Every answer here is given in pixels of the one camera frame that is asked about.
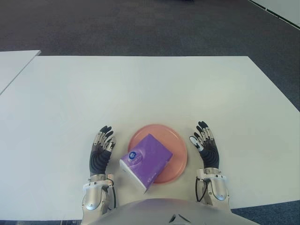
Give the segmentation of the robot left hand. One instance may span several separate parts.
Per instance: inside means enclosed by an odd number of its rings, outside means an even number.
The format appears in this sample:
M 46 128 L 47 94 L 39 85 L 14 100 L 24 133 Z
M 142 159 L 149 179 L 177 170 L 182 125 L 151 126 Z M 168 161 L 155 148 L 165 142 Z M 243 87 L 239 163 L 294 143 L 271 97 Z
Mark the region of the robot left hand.
M 116 140 L 111 126 L 102 127 L 96 134 L 90 152 L 90 175 L 104 174 L 115 147 Z

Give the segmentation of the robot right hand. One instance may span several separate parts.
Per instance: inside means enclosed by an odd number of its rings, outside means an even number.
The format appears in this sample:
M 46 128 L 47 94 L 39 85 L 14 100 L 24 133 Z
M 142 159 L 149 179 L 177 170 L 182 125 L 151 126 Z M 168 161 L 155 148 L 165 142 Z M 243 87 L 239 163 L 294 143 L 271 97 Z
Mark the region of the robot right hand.
M 204 121 L 199 121 L 196 129 L 198 132 L 194 132 L 189 140 L 198 150 L 204 168 L 219 169 L 219 153 L 211 129 Z

